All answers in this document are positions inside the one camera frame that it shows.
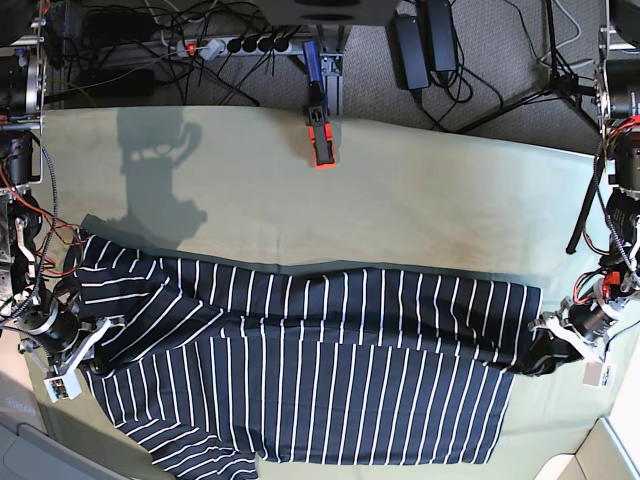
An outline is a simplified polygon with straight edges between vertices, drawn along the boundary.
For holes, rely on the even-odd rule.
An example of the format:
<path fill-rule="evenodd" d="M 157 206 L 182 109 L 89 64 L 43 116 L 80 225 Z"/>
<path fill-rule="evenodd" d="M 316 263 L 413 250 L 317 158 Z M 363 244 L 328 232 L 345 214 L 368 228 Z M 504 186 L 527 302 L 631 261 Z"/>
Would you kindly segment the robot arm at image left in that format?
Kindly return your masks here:
<path fill-rule="evenodd" d="M 34 185 L 55 177 L 42 143 L 46 94 L 47 1 L 1 4 L 1 329 L 39 366 L 54 399 L 72 398 L 78 369 L 98 371 L 98 341 L 119 317 L 81 317 L 75 275 L 88 249 L 83 229 L 46 210 Z"/>

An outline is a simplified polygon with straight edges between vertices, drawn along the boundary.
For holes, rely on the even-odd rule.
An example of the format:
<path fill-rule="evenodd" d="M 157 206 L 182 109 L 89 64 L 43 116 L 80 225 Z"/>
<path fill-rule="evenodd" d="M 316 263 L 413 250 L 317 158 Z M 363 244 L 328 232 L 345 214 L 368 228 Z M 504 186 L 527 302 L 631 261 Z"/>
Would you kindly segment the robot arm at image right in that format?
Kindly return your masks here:
<path fill-rule="evenodd" d="M 583 360 L 586 383 L 603 386 L 608 353 L 626 308 L 639 299 L 639 61 L 620 52 L 639 50 L 639 4 L 604 1 L 594 65 L 594 100 L 600 140 L 591 181 L 566 251 L 588 237 L 592 204 L 603 214 L 609 239 L 599 265 L 576 280 L 570 296 L 529 328 L 536 338 L 517 362 L 520 373 L 540 376 Z"/>

